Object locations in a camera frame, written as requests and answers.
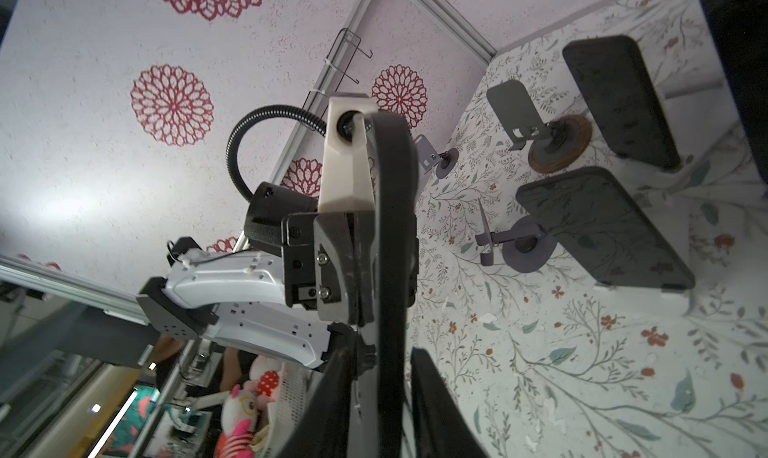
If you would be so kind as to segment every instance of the person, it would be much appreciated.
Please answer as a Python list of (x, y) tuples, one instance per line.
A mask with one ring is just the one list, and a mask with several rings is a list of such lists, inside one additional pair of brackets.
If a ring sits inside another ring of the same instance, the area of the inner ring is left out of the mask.
[[(151, 362), (155, 363), (155, 383), (158, 390), (163, 389), (182, 348), (184, 348), (182, 340), (167, 335), (161, 335), (158, 339), (150, 358)], [(247, 351), (227, 347), (208, 386), (188, 386), (187, 396), (205, 396), (232, 390), (238, 383), (242, 385), (248, 379), (248, 371), (255, 358), (256, 355)]]

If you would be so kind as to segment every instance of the fluorescent light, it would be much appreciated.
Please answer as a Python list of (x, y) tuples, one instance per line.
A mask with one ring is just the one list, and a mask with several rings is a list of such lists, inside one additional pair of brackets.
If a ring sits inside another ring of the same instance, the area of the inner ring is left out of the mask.
[(130, 405), (134, 402), (136, 399), (136, 395), (138, 395), (139, 392), (134, 389), (134, 392), (130, 394), (128, 399), (123, 403), (123, 406), (120, 408), (120, 411), (118, 414), (114, 417), (114, 420), (112, 420), (112, 423), (107, 426), (107, 429), (104, 431), (104, 434), (101, 435), (101, 437), (96, 442), (96, 445), (91, 450), (91, 453), (88, 454), (88, 458), (96, 458), (98, 456), (98, 453), (101, 451), (101, 447), (107, 443), (107, 439), (109, 438), (110, 434), (114, 431), (114, 428), (120, 423), (120, 420), (123, 419), (123, 415), (128, 411), (128, 408), (130, 408)]

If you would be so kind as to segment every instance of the phone stand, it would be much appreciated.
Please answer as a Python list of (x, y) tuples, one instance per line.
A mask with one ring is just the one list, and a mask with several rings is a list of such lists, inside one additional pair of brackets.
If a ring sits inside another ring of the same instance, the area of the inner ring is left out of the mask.
[(658, 86), (657, 96), (682, 163), (678, 169), (664, 171), (647, 163), (623, 159), (620, 166), (611, 167), (622, 183), (662, 189), (675, 186), (739, 122), (724, 76), (667, 80)]
[(495, 244), (502, 245), (502, 256), (507, 266), (520, 273), (533, 273), (547, 263), (555, 247), (558, 246), (558, 241), (531, 215), (517, 220), (506, 232), (491, 233), (480, 200), (478, 205), (484, 232), (476, 234), (475, 241), (478, 246), (491, 245), (487, 252), (480, 253), (481, 265), (493, 265), (493, 245)]
[(416, 137), (416, 154), (418, 164), (424, 169), (424, 174), (430, 173), (433, 168), (438, 179), (443, 179), (453, 170), (458, 161), (458, 150), (451, 148), (444, 153), (437, 153), (435, 147), (429, 142), (427, 137), (419, 135)]
[(512, 140), (512, 151), (522, 150), (526, 141), (533, 141), (528, 164), (538, 173), (562, 170), (589, 145), (592, 137), (589, 120), (569, 115), (545, 125), (525, 85), (517, 80), (488, 88), (485, 97)]
[[(666, 195), (665, 200), (643, 208), (643, 212), (687, 266), (690, 202), (686, 198)], [(682, 316), (690, 308), (690, 290), (609, 286), (597, 282), (594, 291), (610, 299), (611, 306), (617, 310), (631, 313)]]

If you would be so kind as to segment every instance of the brown round base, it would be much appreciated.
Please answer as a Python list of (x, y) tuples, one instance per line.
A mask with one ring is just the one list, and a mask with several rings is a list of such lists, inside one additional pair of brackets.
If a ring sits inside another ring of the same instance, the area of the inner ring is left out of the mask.
[(533, 142), (528, 150), (528, 164), (536, 173), (558, 172), (581, 156), (592, 138), (592, 124), (581, 115), (560, 118), (568, 127), (566, 143), (553, 155), (544, 152), (544, 142)]

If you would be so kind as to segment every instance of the smartphone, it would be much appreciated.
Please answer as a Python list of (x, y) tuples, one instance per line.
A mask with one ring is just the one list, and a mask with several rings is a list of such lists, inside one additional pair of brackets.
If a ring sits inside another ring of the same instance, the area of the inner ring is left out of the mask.
[(685, 262), (605, 168), (524, 184), (515, 197), (599, 283), (673, 290), (696, 285)]
[(573, 41), (563, 58), (608, 147), (671, 171), (680, 154), (648, 76), (638, 44), (628, 36)]
[(768, 183), (768, 0), (699, 0), (757, 170)]

